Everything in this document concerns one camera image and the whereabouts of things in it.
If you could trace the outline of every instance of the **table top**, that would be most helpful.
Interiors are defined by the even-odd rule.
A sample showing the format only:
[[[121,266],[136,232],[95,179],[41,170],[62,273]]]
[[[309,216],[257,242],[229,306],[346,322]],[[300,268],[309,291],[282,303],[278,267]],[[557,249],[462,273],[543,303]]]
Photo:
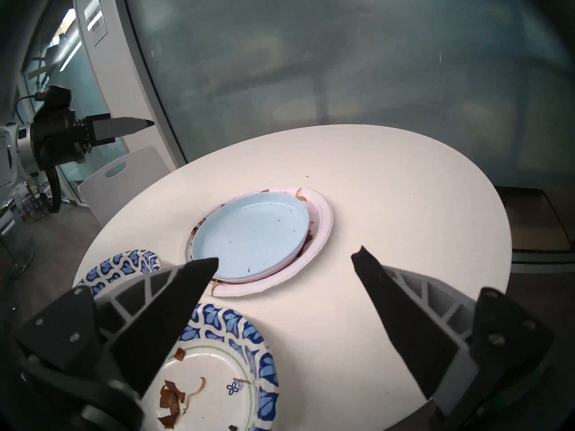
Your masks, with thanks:
[[[275,430],[381,430],[425,398],[389,341],[350,259],[363,245],[382,264],[438,278],[473,299],[502,292],[511,234],[495,188],[469,159],[419,134],[326,125],[250,139],[156,182],[94,240],[75,281],[110,256],[143,248],[162,267],[186,262],[190,231],[210,208],[271,186],[310,187],[334,211],[323,250],[294,278],[259,294],[201,302],[250,318],[273,352]]]

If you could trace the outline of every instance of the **screw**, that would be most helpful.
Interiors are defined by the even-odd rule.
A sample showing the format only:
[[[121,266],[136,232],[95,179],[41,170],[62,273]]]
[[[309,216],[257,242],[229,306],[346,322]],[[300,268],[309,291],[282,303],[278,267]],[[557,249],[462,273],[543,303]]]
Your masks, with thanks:
[[[490,340],[491,344],[495,344],[495,346],[503,346],[505,344],[505,338],[498,333],[490,333],[487,338]]]
[[[535,321],[530,319],[526,319],[525,321],[523,321],[523,326],[525,326],[529,330],[535,330],[535,328],[537,327]]]

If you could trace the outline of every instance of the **white wall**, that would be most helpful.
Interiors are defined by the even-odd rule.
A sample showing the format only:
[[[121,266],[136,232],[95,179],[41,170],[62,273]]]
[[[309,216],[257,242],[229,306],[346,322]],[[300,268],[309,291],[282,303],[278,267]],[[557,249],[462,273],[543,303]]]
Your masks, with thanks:
[[[124,137],[130,151],[151,145],[155,147],[170,171],[177,168],[174,155],[168,149],[164,134],[157,125],[142,83],[136,73],[119,20],[115,0],[100,0],[108,34],[94,46],[87,32],[84,9],[91,0],[74,0],[76,15],[94,75],[112,117],[140,117],[154,120],[155,126]]]

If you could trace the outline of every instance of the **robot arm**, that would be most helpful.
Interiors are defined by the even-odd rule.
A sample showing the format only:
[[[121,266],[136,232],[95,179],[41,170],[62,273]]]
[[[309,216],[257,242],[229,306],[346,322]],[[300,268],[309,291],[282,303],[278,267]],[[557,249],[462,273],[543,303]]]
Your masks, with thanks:
[[[45,171],[52,189],[52,204],[48,205],[52,213],[60,210],[61,202],[56,166],[84,163],[93,147],[154,125],[151,120],[111,118],[110,114],[78,120],[70,109],[72,92],[59,86],[49,86],[37,99],[44,104],[32,123],[0,127],[0,197],[6,197],[19,176],[21,180],[37,179]],[[40,197],[47,201],[45,194]]]

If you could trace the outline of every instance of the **blue patterned paper plate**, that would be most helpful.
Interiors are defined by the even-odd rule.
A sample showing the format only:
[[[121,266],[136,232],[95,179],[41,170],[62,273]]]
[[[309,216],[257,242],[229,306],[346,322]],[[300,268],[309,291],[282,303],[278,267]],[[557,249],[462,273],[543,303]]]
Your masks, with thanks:
[[[99,263],[78,284],[87,284],[96,296],[111,284],[116,286],[134,276],[160,270],[160,266],[160,258],[154,252],[128,250]]]
[[[186,351],[182,361],[174,357],[178,348]],[[175,423],[176,430],[272,429],[279,385],[270,349],[241,314],[206,303],[196,306],[172,355],[142,399],[144,428],[164,429],[157,418],[170,415],[168,409],[159,407],[165,380],[174,382],[187,396],[198,390],[202,377],[205,386],[190,398],[186,414]]]

